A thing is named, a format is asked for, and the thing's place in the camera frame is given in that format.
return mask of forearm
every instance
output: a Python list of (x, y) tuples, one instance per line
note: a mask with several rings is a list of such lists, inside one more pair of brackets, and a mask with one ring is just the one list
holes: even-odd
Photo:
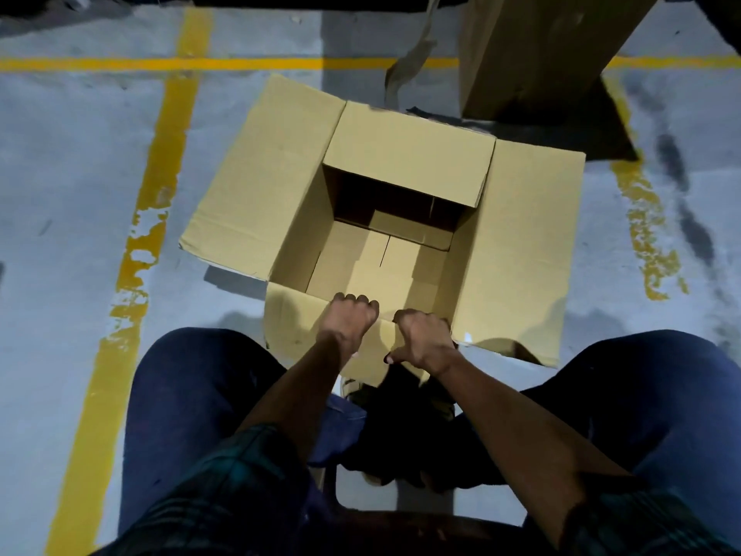
[(272, 423), (307, 461), (319, 433), (327, 397), (341, 366), (339, 346), (328, 337), (315, 343), (257, 402), (239, 430)]
[(587, 439), (457, 351), (440, 382), (476, 429), (507, 484), (554, 546), (571, 509), (585, 501), (582, 473), (628, 475)]

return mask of hand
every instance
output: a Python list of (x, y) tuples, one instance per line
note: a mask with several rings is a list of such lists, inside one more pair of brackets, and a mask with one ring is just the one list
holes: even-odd
[(384, 360), (388, 364), (408, 361), (432, 376), (448, 367), (448, 355), (460, 355), (450, 338), (450, 326), (435, 314), (419, 310), (398, 310), (394, 322), (404, 337), (404, 346), (394, 349)]
[(340, 366), (344, 367), (360, 348), (363, 336), (378, 318), (378, 311), (378, 301), (369, 302), (365, 294), (355, 298), (352, 294), (337, 293), (321, 319), (316, 340), (335, 339)]

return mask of painted floor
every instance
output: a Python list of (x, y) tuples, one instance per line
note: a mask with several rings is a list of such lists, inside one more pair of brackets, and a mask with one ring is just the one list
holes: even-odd
[[(420, 27), (420, 15), (106, 0), (0, 21), (0, 552), (76, 556), (113, 538), (128, 386), (155, 339), (188, 325), (262, 339), (263, 303), (219, 284), (177, 240), (267, 70), (380, 105), (388, 58)], [(436, 60), (402, 90), (403, 108), (457, 115), (457, 27), (456, 8), (440, 11)], [(588, 161), (562, 361), (660, 327), (739, 361), (741, 60), (694, 4), (662, 2), (620, 57), (604, 74), (612, 126), (575, 129), (591, 144), (622, 123), (639, 160)], [(517, 388), (552, 374), (467, 355)], [(503, 486), (434, 496), (344, 472), (338, 497), (524, 518)]]

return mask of open cardboard box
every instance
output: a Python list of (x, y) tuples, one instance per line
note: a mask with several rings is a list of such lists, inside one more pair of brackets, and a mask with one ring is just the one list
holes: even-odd
[(180, 244), (268, 281), (265, 339), (283, 357), (310, 348), (342, 291), (381, 305), (348, 377), (381, 382), (399, 308), (555, 365), (584, 160), (273, 75)]

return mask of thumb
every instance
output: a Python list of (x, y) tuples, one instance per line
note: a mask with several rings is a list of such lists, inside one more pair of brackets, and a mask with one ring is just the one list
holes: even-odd
[(386, 364), (394, 364), (394, 363), (401, 363), (402, 361), (408, 361), (408, 360), (410, 360), (409, 350), (407, 349), (407, 346), (404, 345), (403, 347), (397, 347), (391, 353), (386, 355), (383, 362)]

